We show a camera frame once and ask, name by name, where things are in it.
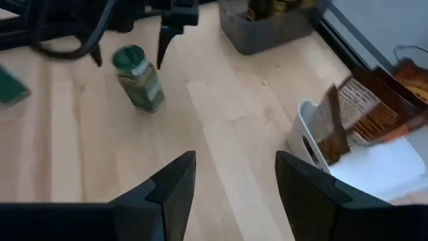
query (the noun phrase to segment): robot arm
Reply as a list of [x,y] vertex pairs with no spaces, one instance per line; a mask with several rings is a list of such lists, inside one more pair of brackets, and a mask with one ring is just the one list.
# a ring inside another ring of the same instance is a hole
[[[134,21],[160,13],[157,64],[160,68],[165,51],[174,36],[183,34],[185,25],[197,25],[196,0],[150,0],[153,11],[147,13],[144,0],[0,0],[0,8],[19,17],[0,21],[0,50],[31,46],[50,58],[77,60],[90,54],[102,65],[98,42],[106,30],[130,32]],[[72,35],[82,45],[71,52],[52,51],[40,42]]]

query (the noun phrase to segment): jar label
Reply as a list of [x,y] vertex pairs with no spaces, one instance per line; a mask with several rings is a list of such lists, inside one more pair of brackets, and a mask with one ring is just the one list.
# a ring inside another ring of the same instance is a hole
[[157,93],[162,89],[161,84],[157,79],[154,79],[154,84],[151,86],[150,90],[147,92],[147,98],[150,101],[154,101]]
[[147,69],[148,64],[148,60],[143,60],[137,68],[131,70],[131,73],[135,76],[142,74]]

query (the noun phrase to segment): green lid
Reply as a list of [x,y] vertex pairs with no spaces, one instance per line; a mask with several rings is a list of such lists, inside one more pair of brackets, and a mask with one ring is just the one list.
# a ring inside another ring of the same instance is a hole
[[113,55],[113,65],[119,70],[133,70],[145,59],[142,48],[136,45],[124,46]]

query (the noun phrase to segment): wooden board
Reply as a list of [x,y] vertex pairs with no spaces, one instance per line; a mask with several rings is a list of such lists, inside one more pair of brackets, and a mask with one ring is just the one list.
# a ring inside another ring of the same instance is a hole
[[155,114],[132,107],[110,59],[136,44],[154,62],[159,17],[128,34],[105,33],[102,68],[90,58],[52,62],[29,48],[1,52],[0,63],[33,94],[0,112],[8,116],[0,118],[0,201],[107,202],[196,150],[186,240],[293,240],[275,151],[286,148],[299,101],[317,101],[348,70],[317,33],[242,56],[219,27],[217,5],[200,14],[167,50],[158,72],[167,100]]

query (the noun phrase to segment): green object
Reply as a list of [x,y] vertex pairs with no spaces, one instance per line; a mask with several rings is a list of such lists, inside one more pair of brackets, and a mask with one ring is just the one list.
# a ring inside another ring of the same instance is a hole
[[112,59],[119,83],[133,105],[148,112],[155,112],[165,100],[156,70],[144,51],[135,45],[117,50]]
[[29,95],[29,89],[3,66],[0,66],[0,103],[11,106]]

